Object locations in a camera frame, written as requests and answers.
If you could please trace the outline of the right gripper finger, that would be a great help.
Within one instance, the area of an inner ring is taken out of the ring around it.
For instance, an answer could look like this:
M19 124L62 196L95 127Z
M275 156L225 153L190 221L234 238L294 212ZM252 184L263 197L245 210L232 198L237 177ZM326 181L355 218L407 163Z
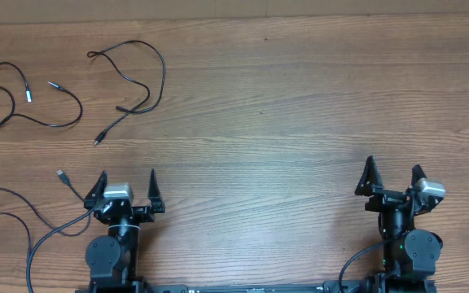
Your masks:
M372 196L377 193L378 190L382 190L383 188L384 184L377 168L375 157L370 155L366 159L366 164L363 169L362 176L356 186L354 194L361 196Z
M411 185L413 187L421 186L427 180L427 176L424 173L420 164L416 164L411 169Z

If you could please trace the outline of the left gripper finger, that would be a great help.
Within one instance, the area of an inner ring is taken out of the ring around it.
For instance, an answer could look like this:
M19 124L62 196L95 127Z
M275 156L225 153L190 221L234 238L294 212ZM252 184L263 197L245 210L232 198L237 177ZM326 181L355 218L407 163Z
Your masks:
M84 199L84 207L85 208L93 208L96 203L103 197L104 190L107 186L107 172L102 171L99 179L92 187L90 192Z
M162 199L160 188L156 180L156 172L154 169L150 173L150 183L147 197L151 202L151 213L165 213L165 203Z

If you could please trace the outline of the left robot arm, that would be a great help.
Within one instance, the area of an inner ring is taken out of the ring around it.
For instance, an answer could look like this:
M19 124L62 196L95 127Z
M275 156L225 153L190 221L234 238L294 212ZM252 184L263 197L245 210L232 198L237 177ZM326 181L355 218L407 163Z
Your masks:
M129 183L112 184L101 173L84 200L84 207L107 226L107 234L93 239L85 251L90 268L88 292L152 292L144 277L137 275L140 225L153 222L165 212L165 204L151 171L147 192L150 203L134 206Z

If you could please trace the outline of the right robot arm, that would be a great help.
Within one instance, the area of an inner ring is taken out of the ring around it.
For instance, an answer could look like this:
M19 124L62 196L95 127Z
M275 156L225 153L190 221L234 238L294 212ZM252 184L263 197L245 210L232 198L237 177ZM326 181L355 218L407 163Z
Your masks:
M384 270L365 280L360 292L435 292L427 280L436 272L443 240L435 233L415 227L414 219L429 213L445 199L445 186L429 179L422 167L411 169L411 182L404 191L384 187L374 156L366 159L355 195L365 196L365 210L378 214L382 241L363 249L383 250Z

